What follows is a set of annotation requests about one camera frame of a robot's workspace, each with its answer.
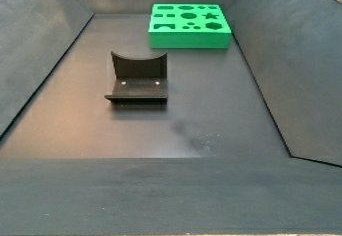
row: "black plastic part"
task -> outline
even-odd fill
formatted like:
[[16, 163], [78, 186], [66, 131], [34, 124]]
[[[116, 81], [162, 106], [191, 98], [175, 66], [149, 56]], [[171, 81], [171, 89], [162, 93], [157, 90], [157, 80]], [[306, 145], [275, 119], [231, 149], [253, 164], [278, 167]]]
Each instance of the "black plastic part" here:
[[104, 97], [114, 103], [163, 102], [167, 91], [167, 53], [153, 59], [133, 59], [114, 52], [112, 62], [116, 75], [114, 91]]

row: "foam tray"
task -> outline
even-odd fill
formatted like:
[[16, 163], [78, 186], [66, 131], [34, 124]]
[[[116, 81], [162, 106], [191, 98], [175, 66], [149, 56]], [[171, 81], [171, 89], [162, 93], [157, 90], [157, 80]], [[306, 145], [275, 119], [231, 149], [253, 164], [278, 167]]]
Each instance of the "foam tray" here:
[[231, 29], [214, 4], [155, 4], [151, 48], [229, 48]]

